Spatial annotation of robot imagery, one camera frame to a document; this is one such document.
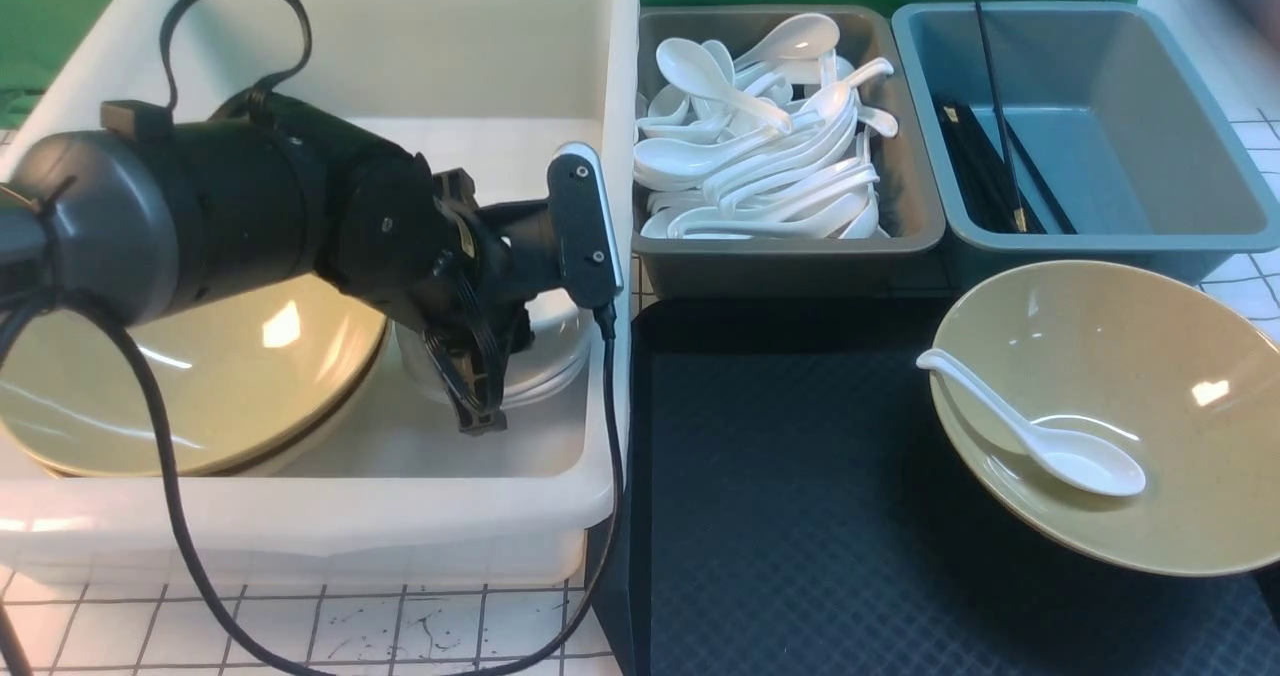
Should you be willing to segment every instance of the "gray plastic tray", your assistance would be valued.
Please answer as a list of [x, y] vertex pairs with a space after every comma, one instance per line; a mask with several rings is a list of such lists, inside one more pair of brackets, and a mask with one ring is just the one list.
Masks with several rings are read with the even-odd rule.
[[864, 101], [896, 115], [896, 138], [872, 141], [881, 183], [881, 224], [892, 238], [874, 239], [650, 239], [640, 236], [649, 189], [635, 189], [631, 248], [644, 260], [659, 297], [855, 296], [873, 291], [895, 266], [933, 248], [946, 229], [929, 172], [915, 105], [901, 76], [888, 22], [860, 6], [696, 6], [648, 9], [640, 15], [639, 88], [646, 99], [666, 79], [654, 51], [663, 38], [718, 38], [733, 55], [773, 26], [801, 12], [822, 12], [840, 24], [837, 52], [854, 65], [883, 56], [895, 76], [863, 88]]
[[[974, 108], [997, 143], [973, 3], [893, 15], [951, 225], [960, 286], [1020, 262], [1100, 259], [1198, 283], [1239, 252], [1280, 248], [1280, 204], [1161, 20], [1120, 3], [983, 3], [1009, 124], [1079, 236], [974, 224], [933, 97]], [[1042, 221], [1051, 211], [1028, 188]]]

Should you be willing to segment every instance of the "black serving tray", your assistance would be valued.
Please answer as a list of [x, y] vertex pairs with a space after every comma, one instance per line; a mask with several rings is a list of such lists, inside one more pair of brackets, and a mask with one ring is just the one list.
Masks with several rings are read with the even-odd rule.
[[914, 367], [947, 306], [636, 320], [625, 531], [596, 602], [623, 672], [1280, 673], [1257, 579], [1107, 566], [982, 489]]

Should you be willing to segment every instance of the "chopsticks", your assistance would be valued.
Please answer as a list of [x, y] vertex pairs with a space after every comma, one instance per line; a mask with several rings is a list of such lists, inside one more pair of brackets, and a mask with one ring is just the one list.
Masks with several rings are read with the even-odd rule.
[[938, 122], [942, 125], [942, 137], [946, 140], [947, 152], [951, 156], [951, 165], [969, 216], [977, 225], [987, 230], [1015, 234], [1047, 233], [1019, 187], [1018, 166], [1012, 154], [1016, 150], [1057, 228], [1064, 234], [1075, 234], [1075, 227], [1059, 202], [1056, 193], [1050, 188], [1023, 140], [1018, 138], [1005, 117], [1004, 99], [996, 78], [995, 58], [991, 51], [982, 3], [974, 1], [974, 13], [978, 17], [992, 113], [996, 117], [996, 131], [1004, 157], [996, 152], [996, 147], [987, 138], [987, 132], [978, 122], [978, 117], [974, 115], [973, 108], [965, 102], [934, 99]]

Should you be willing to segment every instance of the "bowl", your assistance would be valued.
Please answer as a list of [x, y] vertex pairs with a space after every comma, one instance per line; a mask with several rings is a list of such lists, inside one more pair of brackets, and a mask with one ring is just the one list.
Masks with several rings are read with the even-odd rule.
[[965, 293], [933, 346], [1033, 422], [1107, 439], [1147, 471], [1146, 490], [1130, 498], [1069, 487], [977, 399], [932, 375], [960, 458], [1044, 535], [1180, 576], [1280, 558], [1280, 351], [1234, 311], [1152, 271], [1037, 262]]
[[[534, 343], [521, 353], [512, 353], [507, 362], [503, 406], [511, 408], [559, 393], [577, 376], [590, 352], [589, 334], [582, 325], [591, 320], [564, 291], [547, 292], [531, 301], [529, 321]], [[397, 325], [396, 342], [404, 370], [422, 396], [436, 403], [451, 403], [421, 337]]]
[[[131, 329], [164, 393], [178, 471], [220, 475], [279, 456], [348, 402], [387, 319], [303, 277]], [[159, 475], [141, 389], [72, 312], [23, 333], [0, 373], [4, 429], [64, 476]]]

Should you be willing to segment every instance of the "white tile floor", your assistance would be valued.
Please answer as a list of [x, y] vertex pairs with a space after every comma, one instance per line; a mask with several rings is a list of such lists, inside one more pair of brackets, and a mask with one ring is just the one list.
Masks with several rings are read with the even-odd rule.
[[[1174, 32], [1280, 197], [1280, 55], [1222, 0], [1139, 0]], [[0, 149], [12, 134], [0, 133]], [[632, 262], [632, 312], [655, 301]], [[941, 262], [892, 284], [946, 293]], [[1203, 284], [1280, 341], [1280, 251], [1239, 256]], [[269, 647], [339, 676], [439, 676], [504, 663], [539, 648], [581, 598], [581, 575], [554, 589], [385, 593], [225, 589], [238, 622]], [[3, 594], [33, 666], [58, 676], [266, 676], [196, 600], [189, 585], [46, 586], [0, 567]], [[614, 676], [594, 617], [531, 676]]]

